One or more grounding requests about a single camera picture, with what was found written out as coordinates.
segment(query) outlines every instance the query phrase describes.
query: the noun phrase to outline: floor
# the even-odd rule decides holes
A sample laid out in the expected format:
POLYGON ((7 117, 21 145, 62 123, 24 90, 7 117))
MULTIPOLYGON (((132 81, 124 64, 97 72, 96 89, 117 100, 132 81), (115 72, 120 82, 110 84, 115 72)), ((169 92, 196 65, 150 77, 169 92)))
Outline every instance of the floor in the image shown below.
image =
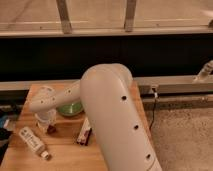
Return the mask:
MULTIPOLYGON (((144 99, 149 122, 153 99, 144 99)), ((164 171, 213 170, 213 96, 160 97, 152 138, 164 171)))
MULTIPOLYGON (((67 0, 73 28, 123 28, 127 0, 67 0)), ((212 0, 137 0, 135 27, 206 25, 212 0)), ((53 0, 1 0, 0 30, 60 29, 53 0)))

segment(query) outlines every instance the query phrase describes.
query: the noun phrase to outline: green bowl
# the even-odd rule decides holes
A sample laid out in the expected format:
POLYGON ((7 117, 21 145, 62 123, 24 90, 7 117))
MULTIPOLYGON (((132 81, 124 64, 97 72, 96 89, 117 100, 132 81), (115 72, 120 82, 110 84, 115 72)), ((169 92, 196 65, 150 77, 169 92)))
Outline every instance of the green bowl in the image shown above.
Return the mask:
POLYGON ((81 102, 74 102, 72 104, 57 107, 56 110, 62 116, 75 116, 83 111, 83 106, 81 102))

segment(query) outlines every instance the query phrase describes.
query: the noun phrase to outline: white bottle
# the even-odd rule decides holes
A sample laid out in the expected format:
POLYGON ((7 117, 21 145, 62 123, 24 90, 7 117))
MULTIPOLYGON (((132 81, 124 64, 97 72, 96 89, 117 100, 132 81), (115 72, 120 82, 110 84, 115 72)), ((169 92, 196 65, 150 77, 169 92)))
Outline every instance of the white bottle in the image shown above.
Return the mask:
POLYGON ((37 155, 48 160, 51 155, 46 151, 44 143, 35 136, 29 127, 24 127, 19 131, 21 139, 27 143, 28 147, 37 155))
POLYGON ((194 79, 194 83, 202 83, 206 80, 206 78, 211 74, 213 70, 213 60, 206 63, 203 68, 200 70, 196 78, 194 79))

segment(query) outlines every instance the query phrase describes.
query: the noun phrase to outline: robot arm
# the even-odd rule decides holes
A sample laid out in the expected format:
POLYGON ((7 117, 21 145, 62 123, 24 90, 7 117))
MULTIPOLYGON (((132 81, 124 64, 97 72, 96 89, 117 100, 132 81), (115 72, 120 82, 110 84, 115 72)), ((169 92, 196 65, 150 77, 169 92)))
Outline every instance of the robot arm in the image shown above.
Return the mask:
POLYGON ((68 89, 32 100, 30 109, 48 110, 80 98, 110 171, 161 171, 129 94, 131 83, 125 66, 96 65, 68 89))

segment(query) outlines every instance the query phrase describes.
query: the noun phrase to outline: bottle cap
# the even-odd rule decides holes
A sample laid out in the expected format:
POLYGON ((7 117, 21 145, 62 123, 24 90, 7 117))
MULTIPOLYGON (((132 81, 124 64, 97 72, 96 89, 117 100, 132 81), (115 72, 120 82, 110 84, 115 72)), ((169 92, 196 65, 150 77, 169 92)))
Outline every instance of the bottle cap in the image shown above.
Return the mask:
POLYGON ((47 151, 43 151, 41 153, 41 157, 45 160, 49 160, 51 158, 51 155, 47 151))

